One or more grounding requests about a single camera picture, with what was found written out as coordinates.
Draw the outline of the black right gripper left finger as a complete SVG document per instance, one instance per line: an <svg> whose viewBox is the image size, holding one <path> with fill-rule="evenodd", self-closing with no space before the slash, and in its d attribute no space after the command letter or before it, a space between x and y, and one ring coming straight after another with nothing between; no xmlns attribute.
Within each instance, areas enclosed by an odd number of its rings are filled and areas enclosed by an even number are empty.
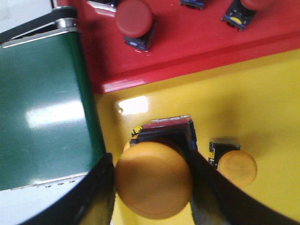
<svg viewBox="0 0 300 225"><path fill-rule="evenodd" d="M111 153L104 154L92 170L67 194L24 225L78 225L94 206L96 224L111 223L115 203L114 166Z"/></svg>

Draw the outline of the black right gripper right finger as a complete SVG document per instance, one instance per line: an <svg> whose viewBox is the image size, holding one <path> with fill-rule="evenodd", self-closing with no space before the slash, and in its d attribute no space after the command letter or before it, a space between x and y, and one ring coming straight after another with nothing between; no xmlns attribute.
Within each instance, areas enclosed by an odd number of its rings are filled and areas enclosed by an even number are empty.
<svg viewBox="0 0 300 225"><path fill-rule="evenodd" d="M233 185L196 150L185 153L191 169L191 211L196 225L297 225Z"/></svg>

